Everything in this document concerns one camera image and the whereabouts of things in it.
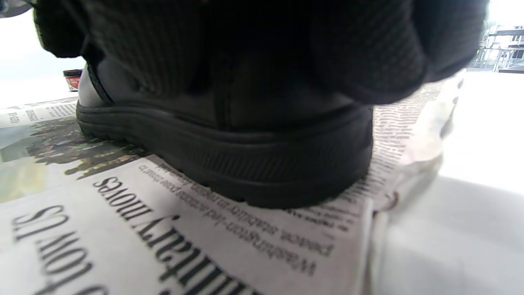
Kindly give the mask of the person's right hand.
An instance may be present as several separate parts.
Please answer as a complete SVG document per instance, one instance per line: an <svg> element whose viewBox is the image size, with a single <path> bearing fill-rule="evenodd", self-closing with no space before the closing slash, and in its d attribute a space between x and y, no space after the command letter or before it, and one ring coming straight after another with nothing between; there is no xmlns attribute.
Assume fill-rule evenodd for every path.
<svg viewBox="0 0 524 295"><path fill-rule="evenodd" d="M487 0L34 0L43 48L106 57L154 97L189 88L209 59L221 78L307 83L388 104L475 56Z"/></svg>

